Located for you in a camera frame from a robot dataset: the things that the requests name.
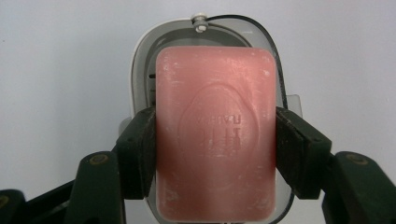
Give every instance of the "embossed logo on soap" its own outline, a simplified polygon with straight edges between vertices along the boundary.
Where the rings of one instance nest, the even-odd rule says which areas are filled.
[[[242,115],[214,115],[198,117],[197,126],[201,127],[199,156],[231,157],[241,149]]]
[[[198,91],[178,126],[178,142],[194,177],[208,187],[225,187],[247,168],[258,141],[257,122],[246,99],[233,87]]]

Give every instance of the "white wall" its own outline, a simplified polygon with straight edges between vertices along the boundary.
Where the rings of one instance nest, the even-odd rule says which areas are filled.
[[[0,189],[32,199],[73,179],[84,156],[110,150],[130,116],[137,39],[198,11],[265,26],[304,118],[333,152],[365,154],[395,183],[395,9],[394,1],[0,1]],[[319,205],[297,202],[283,223],[324,223]]]

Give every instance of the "screw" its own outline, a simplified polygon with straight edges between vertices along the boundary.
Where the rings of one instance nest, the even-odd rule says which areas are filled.
[[[197,13],[191,16],[192,25],[195,27],[197,33],[206,31],[209,25],[206,21],[207,15],[205,13]]]
[[[107,161],[108,161],[108,156],[105,154],[95,155],[90,158],[91,165],[100,165]]]
[[[197,33],[203,33],[204,31],[206,31],[206,26],[204,25],[199,25],[198,27],[195,28],[195,31]]]
[[[347,154],[346,157],[358,165],[367,165],[369,163],[363,156],[357,154]]]
[[[0,195],[0,209],[3,208],[9,201],[8,196]]]

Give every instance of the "black cable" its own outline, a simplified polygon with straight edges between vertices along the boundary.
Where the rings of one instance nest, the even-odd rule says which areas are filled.
[[[268,42],[270,43],[271,49],[274,53],[274,58],[276,60],[276,69],[277,69],[277,72],[279,75],[279,85],[280,85],[280,91],[281,91],[281,95],[282,95],[283,107],[288,109],[288,100],[286,99],[286,91],[285,91],[285,82],[283,79],[282,63],[280,62],[279,53],[277,52],[275,42],[274,42],[273,38],[270,36],[270,34],[268,33],[268,31],[261,24],[259,24],[257,21],[255,21],[249,17],[240,16],[240,15],[215,16],[215,17],[207,18],[207,21],[215,21],[215,20],[221,20],[221,19],[237,19],[237,20],[250,22],[251,24],[256,26],[265,35]]]

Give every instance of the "pink soap bar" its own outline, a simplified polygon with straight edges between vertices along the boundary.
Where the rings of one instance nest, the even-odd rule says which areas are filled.
[[[246,222],[275,207],[276,64],[264,49],[157,58],[157,207],[175,222]]]

